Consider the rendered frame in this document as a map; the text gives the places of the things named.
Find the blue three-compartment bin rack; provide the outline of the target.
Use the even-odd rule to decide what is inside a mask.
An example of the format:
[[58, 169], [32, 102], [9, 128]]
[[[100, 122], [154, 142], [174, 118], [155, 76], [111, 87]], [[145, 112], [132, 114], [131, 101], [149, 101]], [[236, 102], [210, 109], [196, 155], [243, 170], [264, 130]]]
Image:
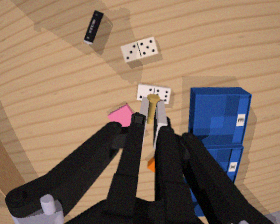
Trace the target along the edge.
[[241, 87], [190, 87], [188, 132], [201, 141], [233, 183], [244, 150], [251, 99], [252, 94]]

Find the white domino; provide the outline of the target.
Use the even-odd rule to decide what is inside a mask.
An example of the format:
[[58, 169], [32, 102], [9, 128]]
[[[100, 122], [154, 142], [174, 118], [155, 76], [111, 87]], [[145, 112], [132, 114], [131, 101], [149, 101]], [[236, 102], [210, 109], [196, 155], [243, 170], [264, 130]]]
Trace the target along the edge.
[[149, 94], [157, 94], [158, 96], [160, 96], [160, 99], [164, 100], [165, 104], [168, 104], [170, 92], [171, 92], [171, 88], [168, 88], [168, 87], [139, 84], [137, 100], [142, 101], [143, 96], [147, 97], [147, 95], [149, 95]]
[[158, 54], [154, 36], [127, 45], [120, 46], [125, 63]]

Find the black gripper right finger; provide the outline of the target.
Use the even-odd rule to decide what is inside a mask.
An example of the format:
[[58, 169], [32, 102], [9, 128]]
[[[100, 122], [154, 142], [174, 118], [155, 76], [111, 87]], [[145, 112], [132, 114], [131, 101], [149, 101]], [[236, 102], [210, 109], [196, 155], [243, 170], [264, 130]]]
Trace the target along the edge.
[[198, 224], [190, 188], [209, 224], [274, 224], [246, 200], [194, 134], [174, 132], [162, 99], [155, 109], [153, 149], [155, 201], [164, 200], [165, 224]]

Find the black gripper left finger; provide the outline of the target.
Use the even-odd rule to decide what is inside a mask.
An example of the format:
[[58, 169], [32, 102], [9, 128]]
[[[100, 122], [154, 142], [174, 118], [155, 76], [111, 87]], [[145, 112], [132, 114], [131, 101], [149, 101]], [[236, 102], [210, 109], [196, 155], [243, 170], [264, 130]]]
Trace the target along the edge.
[[133, 224], [148, 105], [142, 97], [129, 126], [108, 122], [47, 174], [9, 191], [5, 202], [15, 224], [63, 224], [120, 149], [98, 224]]

